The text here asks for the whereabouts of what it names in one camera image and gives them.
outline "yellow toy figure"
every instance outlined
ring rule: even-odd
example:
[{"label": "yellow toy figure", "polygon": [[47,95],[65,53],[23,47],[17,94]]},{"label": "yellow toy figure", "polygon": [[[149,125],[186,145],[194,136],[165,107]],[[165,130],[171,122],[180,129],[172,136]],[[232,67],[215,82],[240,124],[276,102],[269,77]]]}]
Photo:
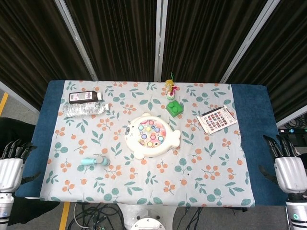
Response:
[{"label": "yellow toy figure", "polygon": [[174,84],[174,74],[171,73],[171,78],[169,80],[166,80],[165,82],[165,88],[166,88],[166,97],[169,100],[173,100],[175,98],[175,90],[177,87]]}]

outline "water bottle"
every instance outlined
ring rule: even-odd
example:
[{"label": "water bottle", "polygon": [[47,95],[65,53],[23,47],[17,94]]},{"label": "water bottle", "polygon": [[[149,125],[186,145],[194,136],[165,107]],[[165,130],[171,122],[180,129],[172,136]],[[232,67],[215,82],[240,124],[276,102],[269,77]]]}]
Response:
[{"label": "water bottle", "polygon": [[63,112],[66,117],[102,114],[105,110],[109,110],[109,105],[102,104],[102,102],[68,104],[63,106]]}]

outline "brown bottle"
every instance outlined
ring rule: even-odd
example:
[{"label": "brown bottle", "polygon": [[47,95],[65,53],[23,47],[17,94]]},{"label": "brown bottle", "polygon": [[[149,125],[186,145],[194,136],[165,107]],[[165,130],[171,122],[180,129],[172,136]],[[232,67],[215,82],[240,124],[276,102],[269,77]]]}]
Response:
[{"label": "brown bottle", "polygon": [[102,93],[95,91],[71,92],[69,104],[82,104],[87,102],[98,102],[102,100]]}]

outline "robotic hand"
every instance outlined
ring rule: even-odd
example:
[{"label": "robotic hand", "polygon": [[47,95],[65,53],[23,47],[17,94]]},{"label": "robotic hand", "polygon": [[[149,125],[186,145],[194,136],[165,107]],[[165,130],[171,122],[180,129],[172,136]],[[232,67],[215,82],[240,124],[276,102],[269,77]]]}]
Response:
[{"label": "robotic hand", "polygon": [[307,228],[307,199],[303,193],[307,190],[307,176],[302,160],[297,156],[293,144],[277,135],[281,149],[277,142],[268,136],[266,140],[272,158],[279,187],[288,194],[286,200],[287,211],[294,230]]},{"label": "robotic hand", "polygon": [[0,158],[0,230],[7,228],[14,202],[12,194],[20,184],[34,179],[22,179],[22,174],[25,160],[37,146],[32,143],[20,146],[21,142],[21,139],[18,139],[7,144]]}]

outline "metal frame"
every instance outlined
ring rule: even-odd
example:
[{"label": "metal frame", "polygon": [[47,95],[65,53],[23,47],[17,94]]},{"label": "metal frame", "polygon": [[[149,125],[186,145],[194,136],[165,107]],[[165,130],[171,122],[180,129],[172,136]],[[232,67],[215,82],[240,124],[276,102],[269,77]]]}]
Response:
[{"label": "metal frame", "polygon": [[237,66],[237,64],[239,63],[239,61],[241,60],[245,52],[247,51],[248,47],[254,41],[255,37],[257,36],[259,31],[262,29],[263,25],[266,23],[267,19],[270,17],[272,12],[275,10],[279,2],[280,0],[268,0],[267,3],[264,5],[262,11],[260,12],[252,28],[250,29],[248,35],[245,37],[241,47],[237,51],[230,65],[228,66],[225,74],[220,80],[220,83],[227,82],[232,71],[235,69],[235,67]]},{"label": "metal frame", "polygon": [[154,81],[161,81],[168,0],[157,0]]},{"label": "metal frame", "polygon": [[303,108],[300,108],[299,110],[295,111],[294,113],[290,114],[289,116],[285,117],[283,120],[276,123],[277,127],[280,127],[289,121],[307,113],[307,105],[305,105]]},{"label": "metal frame", "polygon": [[98,77],[95,73],[95,70],[92,66],[92,63],[90,61],[90,58],[87,55],[87,52],[85,51],[84,45],[82,43],[82,40],[79,36],[78,30],[75,26],[75,23],[71,17],[71,13],[68,10],[68,7],[65,3],[65,0],[54,0],[55,4],[57,5],[60,14],[62,15],[64,22],[69,30],[69,32],[71,33],[71,36],[83,58],[83,61],[88,69],[88,71],[91,74],[91,77],[94,81],[98,81]]},{"label": "metal frame", "polygon": [[0,89],[2,89],[4,92],[7,92],[9,96],[15,98],[17,101],[19,101],[21,104],[23,104],[25,107],[30,109],[33,113],[39,115],[39,111],[35,109],[30,103],[28,103],[24,98],[19,96],[17,93],[15,93],[13,90],[11,90],[9,87],[7,87],[4,83],[0,81]]}]

